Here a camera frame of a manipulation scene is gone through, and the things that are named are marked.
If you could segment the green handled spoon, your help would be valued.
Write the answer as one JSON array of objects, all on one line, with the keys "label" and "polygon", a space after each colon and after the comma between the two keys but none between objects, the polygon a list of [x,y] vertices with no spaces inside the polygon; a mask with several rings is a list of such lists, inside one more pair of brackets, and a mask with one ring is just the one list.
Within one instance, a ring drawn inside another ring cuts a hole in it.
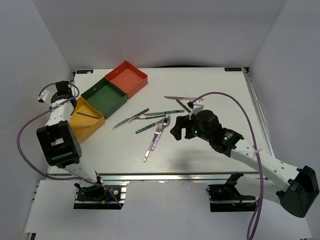
[{"label": "green handled spoon", "polygon": [[83,113],[83,112],[75,112],[75,113],[78,114],[78,115],[81,115],[81,116],[85,116],[85,117],[89,117],[89,118],[93,118],[93,119],[99,119],[98,116],[90,115],[90,114],[87,114],[87,113]]}]

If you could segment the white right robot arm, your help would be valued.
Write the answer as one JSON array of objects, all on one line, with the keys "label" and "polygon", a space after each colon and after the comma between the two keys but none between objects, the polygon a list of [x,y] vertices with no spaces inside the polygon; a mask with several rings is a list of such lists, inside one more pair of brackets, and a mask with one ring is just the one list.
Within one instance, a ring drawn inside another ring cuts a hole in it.
[{"label": "white right robot arm", "polygon": [[206,191],[219,212],[226,211],[227,201],[234,201],[243,210],[244,200],[258,198],[263,184],[264,199],[281,205],[295,217],[304,218],[320,193],[316,172],[311,167],[298,168],[256,150],[240,133],[222,127],[211,110],[178,116],[170,133],[179,141],[183,129],[185,139],[198,137],[217,153],[262,172],[263,178],[234,172],[224,184],[209,185]]}]

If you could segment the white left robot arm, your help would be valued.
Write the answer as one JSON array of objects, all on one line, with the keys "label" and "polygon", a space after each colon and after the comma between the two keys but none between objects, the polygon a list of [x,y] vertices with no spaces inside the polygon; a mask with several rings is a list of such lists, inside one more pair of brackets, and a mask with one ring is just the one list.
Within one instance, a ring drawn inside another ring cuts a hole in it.
[{"label": "white left robot arm", "polygon": [[68,81],[59,81],[55,84],[56,93],[42,90],[38,101],[49,104],[50,116],[44,127],[36,131],[37,138],[50,166],[69,172],[73,177],[82,181],[93,182],[88,193],[99,200],[105,196],[106,187],[96,171],[82,162],[82,149],[75,133],[70,126],[70,119],[77,106],[73,95],[72,85]]}]

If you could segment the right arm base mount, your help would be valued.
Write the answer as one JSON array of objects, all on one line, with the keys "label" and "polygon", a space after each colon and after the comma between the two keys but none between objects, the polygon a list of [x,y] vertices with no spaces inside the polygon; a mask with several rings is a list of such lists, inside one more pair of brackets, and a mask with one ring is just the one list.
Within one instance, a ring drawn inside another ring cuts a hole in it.
[{"label": "right arm base mount", "polygon": [[244,174],[233,173],[224,184],[210,184],[205,189],[209,196],[212,213],[253,212],[258,200],[251,195],[242,195],[236,188]]}]

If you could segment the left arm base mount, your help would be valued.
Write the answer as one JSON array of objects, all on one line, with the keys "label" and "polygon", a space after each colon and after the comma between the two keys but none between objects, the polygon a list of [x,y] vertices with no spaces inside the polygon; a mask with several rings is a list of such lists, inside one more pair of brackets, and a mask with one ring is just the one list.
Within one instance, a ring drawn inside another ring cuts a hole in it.
[{"label": "left arm base mount", "polygon": [[81,187],[79,183],[74,186],[77,188],[73,204],[76,210],[120,210],[123,206],[120,185],[105,185],[111,193],[103,187]]}]

